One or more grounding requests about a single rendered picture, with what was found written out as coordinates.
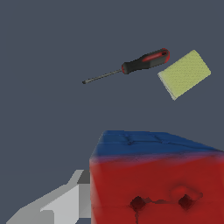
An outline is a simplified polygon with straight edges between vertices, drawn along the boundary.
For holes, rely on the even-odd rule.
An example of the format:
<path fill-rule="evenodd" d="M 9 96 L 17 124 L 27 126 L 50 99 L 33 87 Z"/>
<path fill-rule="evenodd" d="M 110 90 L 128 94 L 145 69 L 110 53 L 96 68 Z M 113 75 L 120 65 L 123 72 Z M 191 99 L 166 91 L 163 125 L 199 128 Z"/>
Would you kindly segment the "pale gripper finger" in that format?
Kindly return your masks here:
<path fill-rule="evenodd" d="M 76 170 L 69 181 L 20 208 L 6 224 L 76 224 L 91 218 L 90 172 Z"/>

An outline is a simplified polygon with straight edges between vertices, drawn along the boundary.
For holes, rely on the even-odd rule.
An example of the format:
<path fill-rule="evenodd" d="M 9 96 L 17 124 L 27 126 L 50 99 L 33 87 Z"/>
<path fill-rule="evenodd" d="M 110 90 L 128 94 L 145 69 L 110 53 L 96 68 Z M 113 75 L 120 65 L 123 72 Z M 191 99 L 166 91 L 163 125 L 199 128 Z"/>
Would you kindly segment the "yellow-green sponge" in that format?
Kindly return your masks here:
<path fill-rule="evenodd" d="M 192 50 L 157 75 L 175 101 L 210 74 L 207 64 L 195 50 Z"/>

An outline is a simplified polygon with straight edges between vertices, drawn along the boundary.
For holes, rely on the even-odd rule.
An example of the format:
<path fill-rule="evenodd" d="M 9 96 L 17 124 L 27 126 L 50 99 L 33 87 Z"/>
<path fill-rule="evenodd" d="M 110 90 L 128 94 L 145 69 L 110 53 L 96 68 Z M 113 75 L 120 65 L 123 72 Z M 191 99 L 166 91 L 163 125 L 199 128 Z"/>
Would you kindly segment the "red and blue cube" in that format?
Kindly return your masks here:
<path fill-rule="evenodd" d="M 107 130 L 89 159 L 91 224 L 224 224 L 224 151 Z"/>

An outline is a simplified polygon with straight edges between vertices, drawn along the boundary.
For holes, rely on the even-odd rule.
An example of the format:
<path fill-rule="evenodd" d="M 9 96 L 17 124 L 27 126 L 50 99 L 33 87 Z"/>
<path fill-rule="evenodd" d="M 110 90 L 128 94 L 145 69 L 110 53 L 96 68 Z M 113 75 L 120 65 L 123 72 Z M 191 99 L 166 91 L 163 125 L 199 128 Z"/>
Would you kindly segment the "black and red screwdriver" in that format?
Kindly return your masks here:
<path fill-rule="evenodd" d="M 115 70 L 114 72 L 105 73 L 104 75 L 100 75 L 98 77 L 84 80 L 82 83 L 88 84 L 92 81 L 96 81 L 101 78 L 108 77 L 112 74 L 117 74 L 117 73 L 130 74 L 138 70 L 144 70 L 144 69 L 157 67 L 157 66 L 165 64 L 169 60 L 169 58 L 170 58 L 170 52 L 167 49 L 162 48 L 155 52 L 146 53 L 145 55 L 141 56 L 138 59 L 132 60 L 131 62 L 124 62 L 122 64 L 122 68 L 119 70 Z"/>

